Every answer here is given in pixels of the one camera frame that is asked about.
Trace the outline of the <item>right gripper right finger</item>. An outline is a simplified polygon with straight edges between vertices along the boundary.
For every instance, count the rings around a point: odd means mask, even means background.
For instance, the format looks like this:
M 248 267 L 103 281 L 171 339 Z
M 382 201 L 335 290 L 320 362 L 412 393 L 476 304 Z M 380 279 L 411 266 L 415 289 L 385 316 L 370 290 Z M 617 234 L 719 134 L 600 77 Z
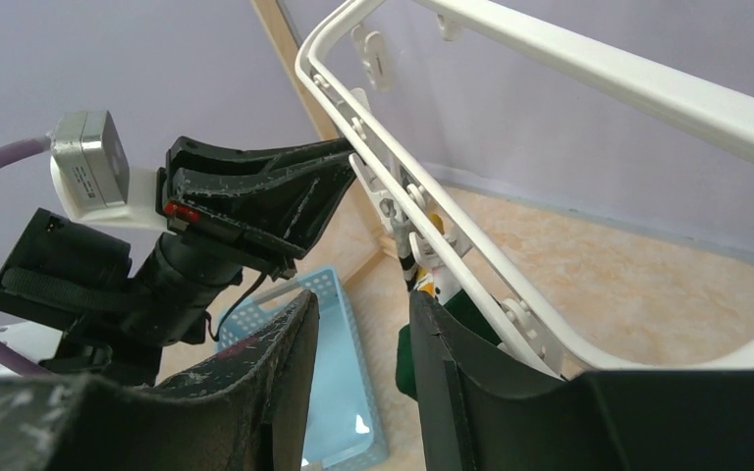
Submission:
M 409 308 L 430 470 L 754 470 L 754 371 L 588 371 L 565 382 L 425 292 Z

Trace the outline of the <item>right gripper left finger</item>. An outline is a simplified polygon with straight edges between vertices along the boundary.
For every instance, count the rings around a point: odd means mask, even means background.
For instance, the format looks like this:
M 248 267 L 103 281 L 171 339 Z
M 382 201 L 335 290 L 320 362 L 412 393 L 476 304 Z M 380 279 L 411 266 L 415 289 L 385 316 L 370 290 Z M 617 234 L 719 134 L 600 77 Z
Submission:
M 0 378 L 0 470 L 297 470 L 319 328 L 305 290 L 265 327 L 155 387 Z

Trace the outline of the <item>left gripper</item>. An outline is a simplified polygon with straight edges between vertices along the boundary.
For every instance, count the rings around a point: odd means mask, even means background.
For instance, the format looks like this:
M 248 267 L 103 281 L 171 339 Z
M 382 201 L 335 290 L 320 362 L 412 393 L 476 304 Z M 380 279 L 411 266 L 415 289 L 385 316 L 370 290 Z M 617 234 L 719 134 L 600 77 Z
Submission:
M 158 173 L 169 231 L 135 275 L 147 296 L 135 323 L 210 324 L 207 307 L 245 267 L 259 283 L 292 278 L 355 179 L 352 153 L 344 138 L 239 150 L 179 137 Z

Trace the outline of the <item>light blue plastic basket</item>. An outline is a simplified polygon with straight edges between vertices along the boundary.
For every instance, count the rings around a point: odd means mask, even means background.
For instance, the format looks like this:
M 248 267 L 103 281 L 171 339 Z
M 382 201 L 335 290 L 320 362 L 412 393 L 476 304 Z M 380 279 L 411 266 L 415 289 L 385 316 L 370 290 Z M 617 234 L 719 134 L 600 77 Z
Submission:
M 389 456 L 357 324 L 331 265 L 259 292 L 220 316 L 218 351 L 258 332 L 301 291 L 319 303 L 319 335 L 302 452 L 303 470 L 366 470 Z

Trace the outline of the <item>grey striped sock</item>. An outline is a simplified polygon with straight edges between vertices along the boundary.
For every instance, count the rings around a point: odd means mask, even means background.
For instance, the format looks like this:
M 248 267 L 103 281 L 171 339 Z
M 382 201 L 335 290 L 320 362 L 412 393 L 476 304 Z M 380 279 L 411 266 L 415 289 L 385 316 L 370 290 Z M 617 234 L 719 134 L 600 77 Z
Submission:
M 418 264 L 412 254 L 409 236 L 413 230 L 413 224 L 409 220 L 392 220 L 393 237 L 396 251 L 403 271 L 404 283 L 407 291 L 413 291 L 416 284 Z

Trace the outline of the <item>white clip hanger frame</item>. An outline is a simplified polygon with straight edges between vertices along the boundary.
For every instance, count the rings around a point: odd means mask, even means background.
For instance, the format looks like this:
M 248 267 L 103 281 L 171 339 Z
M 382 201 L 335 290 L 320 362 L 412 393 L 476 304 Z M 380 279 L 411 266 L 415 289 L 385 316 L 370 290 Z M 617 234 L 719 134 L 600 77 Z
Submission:
M 671 366 L 754 340 L 754 166 L 466 30 L 387 1 L 375 117 L 582 337 Z

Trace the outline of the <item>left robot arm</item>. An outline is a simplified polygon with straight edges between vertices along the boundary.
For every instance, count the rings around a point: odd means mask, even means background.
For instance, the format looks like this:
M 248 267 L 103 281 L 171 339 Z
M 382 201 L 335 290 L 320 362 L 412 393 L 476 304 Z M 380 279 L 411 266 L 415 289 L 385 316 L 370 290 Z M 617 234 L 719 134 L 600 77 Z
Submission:
M 0 363 L 152 385 L 165 347 L 218 338 L 208 306 L 245 269 L 296 274 L 354 182 L 352 153 L 345 138 L 239 150 L 179 137 L 146 178 L 159 237 L 138 269 L 126 241 L 38 209 L 0 269 L 0 311 L 61 340 L 41 360 L 0 341 Z

